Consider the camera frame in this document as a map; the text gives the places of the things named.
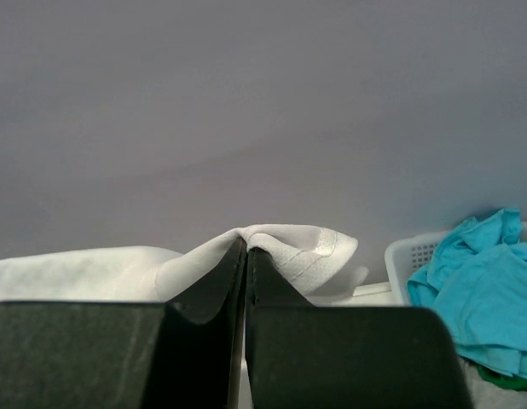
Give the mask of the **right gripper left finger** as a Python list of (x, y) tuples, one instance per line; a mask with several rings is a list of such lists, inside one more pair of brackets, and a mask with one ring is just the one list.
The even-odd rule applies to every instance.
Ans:
[(0, 408), (235, 408), (246, 245), (158, 298), (0, 297)]

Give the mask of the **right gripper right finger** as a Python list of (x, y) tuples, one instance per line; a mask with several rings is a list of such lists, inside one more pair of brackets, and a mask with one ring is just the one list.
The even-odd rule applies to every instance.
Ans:
[(256, 408), (472, 406), (431, 310), (317, 307), (259, 249), (246, 267), (246, 362)]

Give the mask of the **white t-shirt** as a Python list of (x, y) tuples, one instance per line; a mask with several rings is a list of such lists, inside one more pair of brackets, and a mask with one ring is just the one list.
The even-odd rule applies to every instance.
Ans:
[(263, 224), (233, 228), (182, 255), (149, 246), (64, 251), (0, 260), (0, 302), (167, 301), (211, 272), (237, 239), (308, 296), (345, 271), (357, 239), (329, 228)]

